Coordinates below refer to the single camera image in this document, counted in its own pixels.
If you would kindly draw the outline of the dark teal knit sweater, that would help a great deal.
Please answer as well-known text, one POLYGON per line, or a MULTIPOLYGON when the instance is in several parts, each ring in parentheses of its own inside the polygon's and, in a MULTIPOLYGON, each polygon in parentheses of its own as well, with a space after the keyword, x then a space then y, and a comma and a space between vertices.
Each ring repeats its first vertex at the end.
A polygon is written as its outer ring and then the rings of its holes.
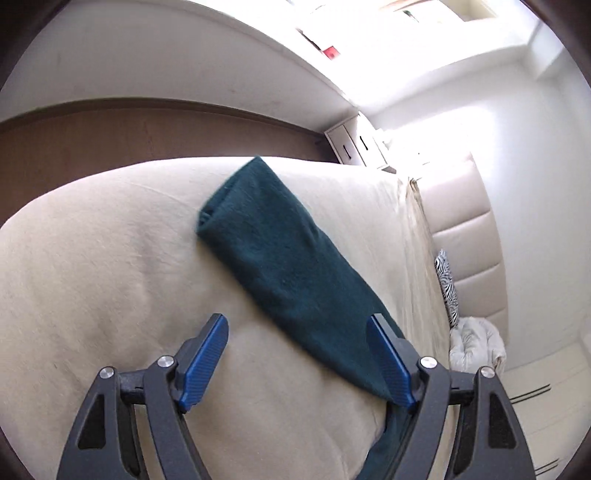
POLYGON ((201 208, 197 236, 266 316, 346 381, 391 401, 366 338, 387 307, 262 158, 230 176, 201 208))

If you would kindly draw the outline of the white folded duvet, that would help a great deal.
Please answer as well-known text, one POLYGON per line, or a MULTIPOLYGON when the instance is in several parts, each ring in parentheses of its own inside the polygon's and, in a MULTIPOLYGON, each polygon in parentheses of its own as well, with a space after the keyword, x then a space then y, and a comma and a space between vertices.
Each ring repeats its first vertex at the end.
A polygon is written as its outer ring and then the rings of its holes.
POLYGON ((489 366, 502 375, 507 361, 505 343, 499 330, 486 318, 461 317, 450 330, 452 370, 476 373, 489 366))

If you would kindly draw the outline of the beige bed sheet mattress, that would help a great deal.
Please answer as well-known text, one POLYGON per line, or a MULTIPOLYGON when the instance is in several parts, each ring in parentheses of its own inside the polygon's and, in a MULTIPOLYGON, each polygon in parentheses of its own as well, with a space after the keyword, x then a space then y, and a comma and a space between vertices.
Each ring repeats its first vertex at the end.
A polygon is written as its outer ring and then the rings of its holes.
MULTIPOLYGON (((406 177, 264 158, 422 356, 449 367, 432 240, 406 177)), ((213 479, 355 479, 386 403, 315 361, 197 239, 197 215, 246 157, 142 163, 37 198, 1 228, 1 429, 55 479, 98 371, 173 354, 212 313, 229 341, 186 423, 213 479)))

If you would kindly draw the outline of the zebra print pillow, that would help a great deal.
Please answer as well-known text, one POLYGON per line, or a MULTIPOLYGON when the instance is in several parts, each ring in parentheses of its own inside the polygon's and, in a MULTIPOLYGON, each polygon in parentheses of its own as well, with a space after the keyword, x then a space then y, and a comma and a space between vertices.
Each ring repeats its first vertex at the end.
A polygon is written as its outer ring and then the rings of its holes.
POLYGON ((453 329, 459 323, 459 299, 446 251, 440 250, 438 252, 435 258, 435 270, 447 310, 450 328, 453 329))

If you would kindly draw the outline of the beige padded headboard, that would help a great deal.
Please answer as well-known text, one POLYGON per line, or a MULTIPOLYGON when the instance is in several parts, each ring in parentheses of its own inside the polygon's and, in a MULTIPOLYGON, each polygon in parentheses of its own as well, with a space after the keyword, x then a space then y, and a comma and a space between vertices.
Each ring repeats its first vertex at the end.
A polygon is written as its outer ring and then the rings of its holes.
POLYGON ((434 249, 447 253, 459 315, 490 321, 509 341, 506 270, 495 215, 472 157, 432 165, 417 181, 434 249))

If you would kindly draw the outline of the white bedside table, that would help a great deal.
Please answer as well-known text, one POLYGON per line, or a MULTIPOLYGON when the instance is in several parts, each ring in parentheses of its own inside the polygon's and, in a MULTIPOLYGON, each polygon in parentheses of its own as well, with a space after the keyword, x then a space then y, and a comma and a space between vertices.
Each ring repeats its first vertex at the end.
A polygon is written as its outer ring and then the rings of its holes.
POLYGON ((382 133, 362 112, 329 128, 325 137, 341 164, 396 172, 382 133))

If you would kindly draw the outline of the white window ledge bench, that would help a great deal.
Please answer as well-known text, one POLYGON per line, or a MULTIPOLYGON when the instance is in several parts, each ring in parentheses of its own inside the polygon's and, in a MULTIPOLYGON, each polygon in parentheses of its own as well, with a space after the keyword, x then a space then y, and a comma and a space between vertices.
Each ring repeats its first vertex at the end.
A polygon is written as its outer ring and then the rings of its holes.
POLYGON ((114 98, 212 104, 320 132, 356 110, 293 51, 207 6, 74 1, 14 66, 1 117, 114 98))

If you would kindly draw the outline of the small red box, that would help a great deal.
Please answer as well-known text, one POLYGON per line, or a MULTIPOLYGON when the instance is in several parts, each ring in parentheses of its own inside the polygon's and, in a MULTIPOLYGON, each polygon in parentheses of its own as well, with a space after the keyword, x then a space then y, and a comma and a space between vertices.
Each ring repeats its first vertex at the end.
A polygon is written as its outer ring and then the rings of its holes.
POLYGON ((330 46, 322 50, 322 53, 325 54, 330 60, 335 59, 339 56, 339 50, 335 48, 335 46, 330 46))

